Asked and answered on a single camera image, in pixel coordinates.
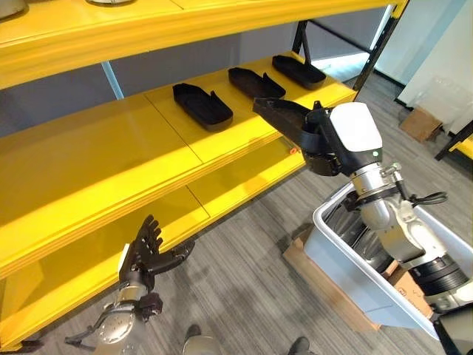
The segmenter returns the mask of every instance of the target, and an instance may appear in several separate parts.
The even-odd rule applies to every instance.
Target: yellow shelf
[[[164,195],[199,165],[142,95],[0,139],[0,279]]]
[[[86,0],[31,1],[27,13],[0,23],[0,89],[206,38],[387,4],[403,7],[405,3],[137,0],[119,7],[100,7]]]
[[[270,58],[244,67],[267,72],[306,107],[355,96],[332,78],[305,90]],[[0,279],[280,136],[227,70],[186,82],[214,89],[232,108],[228,129],[200,128],[167,86],[0,139]]]
[[[285,54],[303,61],[301,57],[292,52]],[[355,97],[353,90],[330,77],[320,89],[306,90],[275,70],[271,61],[272,57],[263,58],[243,64],[241,67],[251,69],[260,75],[266,72],[275,82],[286,89],[286,100],[295,101],[306,107],[312,108],[315,100],[320,100],[325,106],[333,106],[352,101]],[[186,80],[186,83],[202,87],[206,92],[215,91],[234,112],[231,129],[218,135],[200,129],[199,125],[195,121],[189,120],[187,114],[175,104],[172,85],[151,90],[145,95],[169,124],[179,132],[179,136],[202,162],[207,163],[230,150],[250,145],[260,139],[262,135],[272,135],[273,139],[278,135],[271,125],[252,112],[253,101],[229,83],[227,69]]]
[[[280,138],[188,187],[216,220],[303,166],[302,154],[289,154],[289,147]]]
[[[1,280],[1,349],[115,283],[123,245],[147,214],[160,221],[167,249],[303,165],[300,153],[290,155],[282,140],[274,141]]]
[[[473,159],[473,135],[470,135],[463,142],[456,143],[449,151],[453,152],[455,149],[458,149],[468,158]]]

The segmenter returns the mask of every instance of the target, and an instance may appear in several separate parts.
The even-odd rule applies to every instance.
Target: plastic storage bin
[[[326,216],[352,190],[353,185],[348,183],[314,211],[315,226],[305,243],[305,253],[372,322],[395,327],[422,328],[438,339],[432,323],[325,223]],[[471,277],[473,248],[421,207],[415,207],[415,213],[432,228],[450,255]]]

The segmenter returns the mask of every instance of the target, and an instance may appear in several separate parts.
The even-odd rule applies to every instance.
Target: shelf upright post
[[[381,34],[378,37],[375,46],[371,50],[370,56],[364,64],[360,75],[356,79],[356,82],[353,84],[353,89],[357,92],[356,97],[358,96],[360,89],[363,87],[364,83],[368,79],[368,76],[370,76],[372,71],[375,69],[376,61],[379,59],[379,56],[381,55],[381,52],[386,46],[387,41],[394,32],[394,29],[399,22],[399,18],[406,9],[408,2],[409,0],[404,0],[402,3],[397,4],[392,9],[391,16],[387,20],[387,23],[384,25],[384,28],[381,31]]]
[[[101,62],[102,64],[102,69],[105,72],[105,76],[107,80],[109,81],[110,87],[113,90],[113,93],[115,94],[115,97],[117,100],[121,100],[124,98],[123,92],[121,91],[120,84],[118,83],[117,77],[115,76],[115,73],[113,72],[112,65],[110,64],[109,61],[103,61]]]
[[[299,21],[297,24],[297,31],[296,35],[294,36],[294,42],[293,42],[293,52],[299,54],[301,51],[301,46],[302,46],[302,33],[305,32],[305,28],[307,27],[307,20],[305,21]]]

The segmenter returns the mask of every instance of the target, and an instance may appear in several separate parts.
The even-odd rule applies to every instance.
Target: brown cardboard box
[[[304,243],[312,228],[303,231],[286,249],[283,257],[305,280],[317,297],[333,310],[354,331],[377,331],[381,326],[371,320],[304,252]]]
[[[420,107],[415,108],[400,125],[400,128],[419,142],[435,135],[442,122]]]
[[[390,263],[390,265],[386,268],[386,270],[381,272],[381,276],[384,277],[386,280],[389,279],[391,275],[394,273],[394,271],[396,271],[398,266],[399,266],[399,263],[396,260],[393,260],[392,263]]]
[[[389,283],[395,287],[409,302],[411,302],[424,316],[430,318],[432,309],[423,298],[423,292],[404,269],[398,268],[389,278]]]

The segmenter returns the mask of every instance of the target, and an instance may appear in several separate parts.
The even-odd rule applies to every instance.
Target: black shoe
[[[200,326],[197,324],[191,325],[186,333],[186,342],[188,341],[189,338],[191,337],[197,337],[198,335],[202,335],[202,331],[200,330]]]
[[[303,354],[304,352],[307,353],[309,351],[309,347],[310,347],[309,339],[306,337],[299,337],[291,345],[287,355],[296,355],[298,353]]]

